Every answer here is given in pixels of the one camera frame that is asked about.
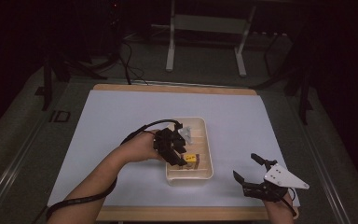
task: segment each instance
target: dark background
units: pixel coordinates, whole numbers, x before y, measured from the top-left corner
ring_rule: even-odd
[[[90,55],[118,51],[117,44],[109,41],[115,37],[106,25],[109,3],[0,1],[0,118],[28,77],[42,66],[51,46],[82,61]],[[121,25],[145,38],[151,23],[169,23],[170,1],[131,0],[126,4]],[[184,0],[178,10],[191,11],[194,4]],[[205,4],[202,13],[208,15],[238,13],[236,3],[227,10],[215,10],[211,1],[198,4]],[[296,41],[286,64],[288,68],[310,65],[310,83],[358,171],[358,1],[336,1],[326,7],[261,5],[252,29],[287,33]]]

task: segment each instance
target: clear plastic object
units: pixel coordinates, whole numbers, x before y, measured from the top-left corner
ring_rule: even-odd
[[[208,143],[206,124],[202,118],[174,118],[190,128],[192,144],[186,144],[183,157],[194,158],[188,166],[166,164],[166,177],[170,186],[202,186],[213,176],[212,158]]]

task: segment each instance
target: white metal leg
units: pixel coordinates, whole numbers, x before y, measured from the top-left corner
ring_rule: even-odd
[[[175,57],[175,1],[171,1],[171,25],[170,25],[170,46],[168,48],[167,65],[165,70],[171,72],[173,70],[173,59]]]
[[[248,37],[249,30],[251,28],[252,20],[255,15],[255,7],[252,7],[251,13],[249,14],[248,21],[243,28],[243,34],[240,44],[234,48],[235,58],[237,60],[238,72],[240,77],[246,77],[245,63],[242,58],[243,46],[245,45],[246,38]]]

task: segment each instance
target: white plastic container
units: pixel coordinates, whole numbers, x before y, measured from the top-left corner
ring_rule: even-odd
[[[205,121],[202,118],[175,118],[183,127],[190,127],[192,144],[186,143],[184,155],[199,155],[196,169],[185,166],[166,165],[166,176],[170,186],[201,186],[213,176],[211,153],[208,144]]]

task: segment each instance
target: dark gray floor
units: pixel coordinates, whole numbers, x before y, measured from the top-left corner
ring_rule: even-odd
[[[243,57],[248,77],[238,76],[232,44],[198,46],[181,40],[176,46],[175,65],[165,72],[167,42],[156,36],[150,43],[138,42],[132,36],[130,66],[142,80],[135,84],[181,83],[246,88],[269,78],[263,54],[270,38],[251,35]],[[268,54],[271,69],[282,62],[290,47],[281,37]],[[128,57],[123,46],[122,55]],[[124,70],[116,64],[101,75],[105,82],[125,83]],[[21,154],[22,164],[14,179],[8,181],[6,193],[0,195],[0,223],[31,223],[45,207],[50,191],[60,171],[66,150],[76,129],[89,90],[99,81],[74,75],[70,83],[54,82],[54,101],[49,111],[41,112],[43,99],[34,96],[42,85],[42,73],[34,74],[24,90],[0,120],[0,176]],[[285,81],[259,91],[280,144],[288,168],[310,183],[309,190],[299,190],[302,206],[296,223],[358,223],[358,174],[345,147],[314,90],[310,93],[313,110],[308,112],[309,125],[297,117],[298,97],[286,97],[282,92]],[[70,111],[68,122],[48,122],[52,111]],[[44,216],[37,223],[44,223]]]

